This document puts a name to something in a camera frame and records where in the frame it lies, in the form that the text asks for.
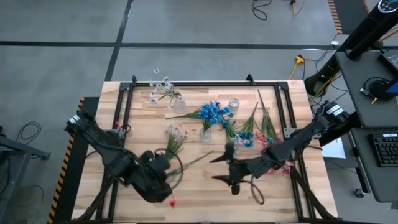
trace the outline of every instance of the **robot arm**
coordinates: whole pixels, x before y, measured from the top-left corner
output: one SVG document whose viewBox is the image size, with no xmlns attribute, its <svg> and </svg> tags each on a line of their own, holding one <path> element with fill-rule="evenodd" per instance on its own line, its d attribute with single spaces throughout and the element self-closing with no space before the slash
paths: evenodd
<svg viewBox="0 0 398 224">
<path fill-rule="evenodd" d="M 213 176 L 212 178 L 226 182 L 231 186 L 232 194 L 237 195 L 240 191 L 239 184 L 247 182 L 243 180 L 245 176 L 252 175 L 252 178 L 259 178 L 268 172 L 270 168 L 274 170 L 280 169 L 286 160 L 290 160 L 293 151 L 301 155 L 314 135 L 323 134 L 327 129 L 334 129 L 344 125 L 348 116 L 349 114 L 338 104 L 326 101 L 318 109 L 315 118 L 310 124 L 293 132 L 288 140 L 264 149 L 262 156 L 253 159 L 235 159 L 233 157 L 234 145 L 233 143 L 228 143 L 224 154 L 210 162 L 227 161 L 229 164 L 229 175 Z"/>
<path fill-rule="evenodd" d="M 69 119 L 65 130 L 86 139 L 101 155 L 105 169 L 125 187 L 131 184 L 144 200 L 163 202 L 172 193 L 165 183 L 170 163 L 164 154 L 146 151 L 137 157 L 123 148 L 117 133 L 102 130 L 94 117 L 83 111 Z"/>
</svg>

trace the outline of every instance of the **keyboard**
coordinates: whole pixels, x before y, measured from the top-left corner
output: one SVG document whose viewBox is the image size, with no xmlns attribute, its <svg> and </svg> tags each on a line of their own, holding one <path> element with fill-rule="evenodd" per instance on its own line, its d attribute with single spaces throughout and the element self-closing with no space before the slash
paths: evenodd
<svg viewBox="0 0 398 224">
<path fill-rule="evenodd" d="M 379 167 L 398 166 L 398 134 L 370 134 L 369 141 Z"/>
</svg>

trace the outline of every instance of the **wooden table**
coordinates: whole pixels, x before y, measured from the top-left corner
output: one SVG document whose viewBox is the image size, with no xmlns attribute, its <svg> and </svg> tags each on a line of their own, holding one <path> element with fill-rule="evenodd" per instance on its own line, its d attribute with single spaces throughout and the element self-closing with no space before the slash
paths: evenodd
<svg viewBox="0 0 398 224">
<path fill-rule="evenodd" d="M 299 128 L 307 125 L 312 119 L 312 113 L 307 100 L 303 81 L 288 81 L 290 96 L 294 107 L 294 114 Z M 96 120 L 103 129 L 110 129 L 113 122 L 119 82 L 105 82 L 99 100 Z M 181 87 L 177 88 L 187 103 L 187 112 L 191 112 L 210 100 L 219 101 L 222 106 L 228 105 L 228 100 L 237 97 L 241 106 L 235 119 L 238 127 L 243 124 L 259 102 L 257 89 L 260 89 L 265 106 L 276 131 L 281 135 L 281 125 L 273 88 L 262 86 L 245 87 Z M 118 198 L 114 214 L 114 222 L 275 222 L 297 221 L 292 184 L 288 175 L 266 174 L 255 180 L 257 186 L 265 196 L 265 204 L 258 205 L 252 198 L 249 184 L 241 184 L 239 195 L 231 195 L 230 188 L 212 175 L 227 175 L 228 166 L 225 162 L 209 164 L 208 161 L 220 156 L 226 142 L 225 131 L 221 126 L 212 127 L 212 140 L 209 144 L 199 142 L 201 121 L 194 119 L 169 119 L 175 116 L 173 111 L 165 106 L 167 99 L 158 105 L 149 103 L 151 88 L 134 88 L 129 124 L 132 131 L 126 136 L 126 148 L 140 155 L 145 150 L 165 148 L 167 136 L 165 127 L 168 124 L 178 124 L 189 132 L 189 137 L 183 144 L 183 151 L 179 154 L 182 161 L 189 162 L 209 151 L 214 151 L 205 159 L 191 166 L 184 173 L 181 184 L 174 190 L 177 201 L 174 209 L 169 205 L 170 198 L 163 203 L 148 203 L 144 201 L 133 187 L 124 188 L 119 185 Z M 287 107 L 284 103 L 285 117 L 288 118 Z M 257 106 L 255 119 L 261 125 L 261 104 Z M 312 141 L 312 146 L 319 146 L 318 141 Z M 256 157 L 262 149 L 255 143 L 250 149 L 240 149 L 238 158 Z M 307 148 L 303 155 L 307 166 L 307 174 L 311 189 L 319 201 L 332 214 L 337 216 L 330 183 L 326 173 L 322 152 Z M 92 154 L 85 161 L 80 187 L 75 202 L 73 217 L 79 217 L 100 191 L 103 176 L 103 165 L 98 154 Z M 307 206 L 303 193 L 300 194 L 305 214 Z M 107 215 L 110 191 L 106 198 L 104 217 Z"/>
</svg>

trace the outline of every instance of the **table leg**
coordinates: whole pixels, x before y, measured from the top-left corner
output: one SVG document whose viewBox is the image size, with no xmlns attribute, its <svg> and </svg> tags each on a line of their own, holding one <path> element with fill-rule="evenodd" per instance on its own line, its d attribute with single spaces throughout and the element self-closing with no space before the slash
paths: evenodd
<svg viewBox="0 0 398 224">
<path fill-rule="evenodd" d="M 355 189 L 354 192 L 357 197 L 364 197 L 366 193 L 371 193 L 371 187 L 366 178 L 365 170 L 362 165 L 362 160 L 359 156 L 358 149 L 356 148 L 356 144 L 354 142 L 354 138 L 352 137 L 351 133 L 348 134 L 348 139 L 349 139 L 349 143 L 351 144 L 351 147 L 353 148 L 356 162 L 358 163 L 358 167 L 355 168 L 355 171 L 356 171 L 356 175 L 358 176 L 359 183 L 361 184 L 361 188 Z"/>
<path fill-rule="evenodd" d="M 42 160 L 47 160 L 50 157 L 50 152 L 41 151 L 25 144 L 10 140 L 3 136 L 0 136 L 0 146 L 6 147 L 8 149 L 13 149 L 15 151 L 29 152 L 32 155 L 41 157 Z"/>
</svg>

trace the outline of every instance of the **clear glass jar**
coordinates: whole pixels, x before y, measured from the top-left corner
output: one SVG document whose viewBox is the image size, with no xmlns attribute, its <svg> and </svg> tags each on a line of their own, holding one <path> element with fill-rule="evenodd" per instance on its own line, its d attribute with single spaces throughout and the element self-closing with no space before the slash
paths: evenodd
<svg viewBox="0 0 398 224">
<path fill-rule="evenodd" d="M 174 101 L 174 112 L 176 113 L 185 113 L 185 110 L 187 109 L 187 104 L 182 98 L 177 98 Z"/>
<path fill-rule="evenodd" d="M 208 128 L 206 131 L 204 128 L 200 130 L 200 142 L 209 143 L 211 141 L 211 128 Z"/>
<path fill-rule="evenodd" d="M 237 98 L 230 99 L 228 107 L 232 111 L 232 113 L 236 113 L 239 107 L 239 100 Z"/>
</svg>

